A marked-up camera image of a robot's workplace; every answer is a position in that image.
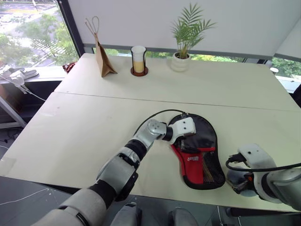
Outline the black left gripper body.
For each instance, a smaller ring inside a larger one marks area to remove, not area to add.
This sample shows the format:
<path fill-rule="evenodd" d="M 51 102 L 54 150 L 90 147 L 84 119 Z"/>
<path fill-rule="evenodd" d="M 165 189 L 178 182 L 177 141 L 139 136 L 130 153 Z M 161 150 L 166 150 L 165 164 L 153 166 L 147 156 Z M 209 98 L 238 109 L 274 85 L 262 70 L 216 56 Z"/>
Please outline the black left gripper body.
<path fill-rule="evenodd" d="M 182 151 L 196 151 L 195 134 L 184 134 L 181 138 L 181 150 Z"/>

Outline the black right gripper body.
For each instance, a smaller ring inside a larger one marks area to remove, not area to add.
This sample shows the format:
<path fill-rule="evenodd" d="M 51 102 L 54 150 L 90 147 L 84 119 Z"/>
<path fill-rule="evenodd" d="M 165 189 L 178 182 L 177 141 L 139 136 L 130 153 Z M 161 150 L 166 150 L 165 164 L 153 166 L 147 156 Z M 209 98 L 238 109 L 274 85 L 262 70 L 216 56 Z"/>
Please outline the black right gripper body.
<path fill-rule="evenodd" d="M 233 183 L 233 190 L 237 194 L 254 194 L 252 190 L 252 183 L 246 179 L 244 172 L 234 172 L 231 176 L 231 181 Z"/>

